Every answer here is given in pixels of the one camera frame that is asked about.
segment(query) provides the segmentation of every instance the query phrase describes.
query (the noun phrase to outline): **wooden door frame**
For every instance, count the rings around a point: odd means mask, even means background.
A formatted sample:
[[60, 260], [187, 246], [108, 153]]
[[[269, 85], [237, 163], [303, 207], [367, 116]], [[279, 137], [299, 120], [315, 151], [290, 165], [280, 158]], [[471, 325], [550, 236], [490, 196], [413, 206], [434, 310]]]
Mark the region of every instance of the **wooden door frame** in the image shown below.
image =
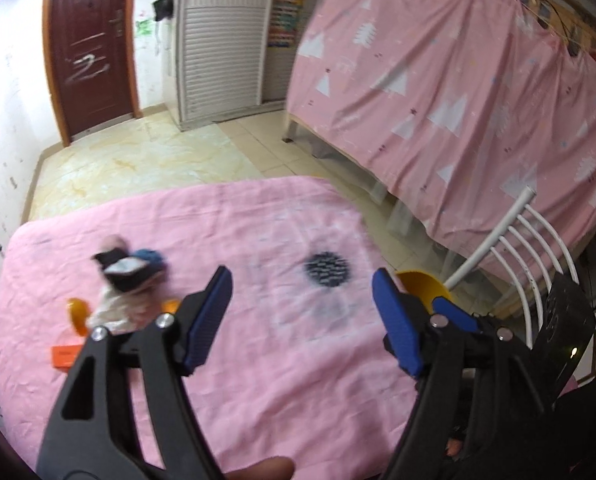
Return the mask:
[[[60, 100], [60, 93], [58, 84], [56, 82], [56, 74], [54, 72], [54, 64], [52, 63], [51, 52], [51, 16], [52, 16], [53, 0], [43, 0], [43, 55], [44, 55], [44, 70], [47, 76], [47, 84], [49, 86], [49, 95], [52, 99], [52, 108], [56, 116], [56, 123], [58, 124], [58, 131], [62, 139], [64, 147], [72, 143], [67, 128], [67, 119], [65, 118], [64, 109], [62, 108], [62, 101]], [[138, 103], [138, 86], [136, 84], [136, 61], [134, 59], [134, 0], [124, 1], [124, 40], [126, 46], [127, 57], [127, 80], [129, 84], [129, 93], [132, 102], [132, 115], [136, 119], [142, 117], [142, 110]]]

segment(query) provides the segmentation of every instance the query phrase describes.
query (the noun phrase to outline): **poster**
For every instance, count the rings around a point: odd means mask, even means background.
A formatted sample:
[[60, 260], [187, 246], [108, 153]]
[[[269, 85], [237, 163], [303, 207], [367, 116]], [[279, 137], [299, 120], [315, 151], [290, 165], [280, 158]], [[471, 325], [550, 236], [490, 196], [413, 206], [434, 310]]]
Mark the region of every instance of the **poster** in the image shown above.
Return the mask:
[[303, 5], [304, 0], [274, 0], [267, 46], [278, 48], [296, 46], [300, 11]]

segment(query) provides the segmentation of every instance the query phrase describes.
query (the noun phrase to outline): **silver bolt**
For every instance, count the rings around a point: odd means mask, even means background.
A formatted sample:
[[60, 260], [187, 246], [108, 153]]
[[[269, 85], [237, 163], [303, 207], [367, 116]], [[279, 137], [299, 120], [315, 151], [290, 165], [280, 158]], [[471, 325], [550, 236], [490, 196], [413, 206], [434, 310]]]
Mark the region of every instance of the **silver bolt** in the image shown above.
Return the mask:
[[496, 335], [498, 339], [501, 341], [511, 341], [514, 338], [514, 333], [511, 332], [506, 326], [501, 326], [498, 330], [496, 330]]
[[171, 314], [169, 314], [168, 312], [164, 313], [164, 314], [160, 314], [157, 318], [156, 318], [156, 326], [158, 328], [167, 328], [171, 325], [174, 324], [175, 321], [175, 317], [173, 317]]
[[449, 320], [442, 314], [434, 314], [429, 319], [429, 322], [431, 323], [431, 326], [434, 328], [444, 328], [449, 324]]
[[91, 338], [94, 341], [102, 341], [107, 337], [108, 330], [104, 326], [97, 326], [91, 331]]

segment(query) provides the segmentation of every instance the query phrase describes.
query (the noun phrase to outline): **white metal chair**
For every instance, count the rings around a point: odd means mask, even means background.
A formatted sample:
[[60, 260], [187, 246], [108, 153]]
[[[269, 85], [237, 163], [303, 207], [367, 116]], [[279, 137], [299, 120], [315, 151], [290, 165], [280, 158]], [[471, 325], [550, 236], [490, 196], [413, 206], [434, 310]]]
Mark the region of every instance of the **white metal chair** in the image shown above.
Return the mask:
[[473, 254], [467, 258], [467, 260], [456, 270], [456, 272], [454, 272], [453, 275], [451, 275], [449, 279], [447, 279], [446, 282], [444, 282], [444, 286], [446, 286], [448, 290], [452, 290], [460, 283], [460, 281], [467, 274], [469, 274], [470, 272], [472, 272], [473, 269], [475, 269], [475, 267], [485, 258], [485, 256], [487, 256], [488, 253], [493, 254], [494, 257], [503, 266], [503, 268], [508, 272], [514, 286], [516, 287], [518, 295], [520, 296], [520, 301], [522, 303], [524, 313], [524, 331], [526, 336], [526, 343], [527, 346], [529, 346], [529, 348], [533, 346], [534, 341], [531, 313], [529, 311], [529, 303], [527, 301], [527, 297], [524, 293], [524, 288], [521, 285], [520, 280], [518, 280], [518, 277], [512, 270], [509, 263], [504, 259], [504, 257], [500, 254], [500, 252], [496, 249], [495, 246], [498, 243], [500, 243], [504, 248], [506, 248], [507, 251], [518, 261], [525, 275], [527, 276], [527, 280], [529, 281], [534, 293], [539, 330], [540, 328], [542, 328], [542, 323], [544, 319], [540, 289], [529, 269], [529, 265], [525, 260], [523, 260], [523, 258], [513, 247], [513, 245], [505, 238], [505, 235], [509, 234], [511, 235], [511, 237], [516, 238], [521, 243], [521, 245], [529, 252], [532, 258], [536, 260], [548, 291], [552, 289], [552, 280], [550, 279], [548, 269], [545, 267], [545, 264], [538, 255], [537, 251], [531, 246], [529, 241], [527, 241], [526, 238], [524, 238], [523, 235], [513, 226], [513, 224], [515, 222], [519, 222], [523, 227], [525, 227], [527, 232], [529, 232], [529, 234], [533, 238], [536, 238], [538, 240], [540, 246], [542, 247], [542, 250], [549, 256], [549, 259], [552, 263], [552, 267], [556, 270], [556, 272], [562, 273], [563, 270], [562, 266], [558, 261], [558, 258], [550, 248], [550, 245], [536, 230], [536, 228], [534, 228], [534, 226], [532, 225], [532, 220], [523, 217], [523, 214], [527, 213], [527, 215], [530, 216], [530, 218], [533, 217], [533, 220], [537, 220], [538, 222], [540, 222], [540, 224], [543, 225], [547, 232], [556, 240], [556, 243], [558, 244], [558, 246], [562, 250], [562, 253], [565, 256], [565, 260], [567, 266], [569, 267], [569, 272], [571, 273], [573, 281], [575, 283], [578, 283], [578, 273], [576, 272], [576, 267], [574, 265], [571, 254], [569, 253], [565, 243], [562, 241], [562, 238], [560, 238], [560, 236], [556, 232], [556, 229], [554, 229], [553, 226], [549, 224], [549, 222], [547, 222], [546, 219], [530, 205], [535, 196], [536, 192], [533, 189], [531, 189], [530, 187], [525, 188], [516, 200], [516, 202], [514, 203], [514, 205], [511, 207], [511, 209], [509, 209], [507, 214], [505, 214], [505, 216], [498, 223], [498, 225], [496, 225], [493, 231], [482, 241], [482, 243], [478, 246], [478, 248], [476, 248]]

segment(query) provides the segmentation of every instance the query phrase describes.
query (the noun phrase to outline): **green drawing on wall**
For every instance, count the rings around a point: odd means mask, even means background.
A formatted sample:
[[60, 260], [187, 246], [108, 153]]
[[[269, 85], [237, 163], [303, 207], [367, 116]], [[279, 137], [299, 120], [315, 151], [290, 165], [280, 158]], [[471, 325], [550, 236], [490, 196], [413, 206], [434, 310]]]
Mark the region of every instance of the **green drawing on wall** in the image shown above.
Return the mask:
[[153, 20], [139, 20], [136, 22], [136, 36], [150, 36], [152, 34]]

